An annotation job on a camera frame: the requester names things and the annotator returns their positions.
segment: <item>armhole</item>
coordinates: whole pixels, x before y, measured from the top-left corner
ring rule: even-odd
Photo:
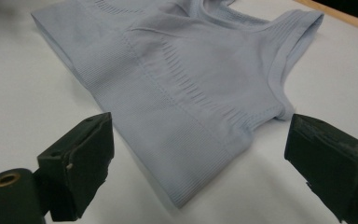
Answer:
[[[276,98],[283,104],[282,112],[276,119],[290,119],[295,110],[283,91],[287,75],[312,42],[322,23],[324,14],[320,11],[307,12],[292,27],[290,35],[283,41],[270,68],[268,84]]]

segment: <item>light blue tank top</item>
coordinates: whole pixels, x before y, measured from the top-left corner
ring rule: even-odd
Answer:
[[[216,0],[66,0],[33,13],[52,48],[183,206],[294,109],[282,84],[323,14],[274,21]]]

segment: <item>white surface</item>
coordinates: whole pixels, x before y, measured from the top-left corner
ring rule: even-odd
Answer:
[[[102,112],[30,16],[53,2],[0,0],[0,172],[36,170],[39,153]],[[289,9],[309,10],[291,0],[237,0],[232,7],[268,20]],[[285,91],[297,113],[358,138],[358,29],[325,16]],[[277,120],[261,126],[251,148],[180,210],[115,133],[107,181],[76,223],[338,223],[283,158],[288,129],[289,122]]]

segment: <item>tank top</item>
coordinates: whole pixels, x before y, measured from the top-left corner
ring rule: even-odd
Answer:
[[[323,14],[273,21],[216,0],[67,0],[33,13],[41,34],[183,206],[252,143],[290,119],[282,84]]]

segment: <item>wooden edge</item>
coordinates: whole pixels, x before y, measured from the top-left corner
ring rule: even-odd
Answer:
[[[345,21],[346,23],[349,23],[353,26],[358,27],[358,18],[356,18],[354,16],[343,13],[343,12],[333,9],[331,7],[327,7],[325,5],[313,2],[311,0],[295,0],[295,1],[305,5],[307,7],[311,7],[316,10],[321,10],[327,15],[330,15],[330,16],[335,17],[341,21]]]

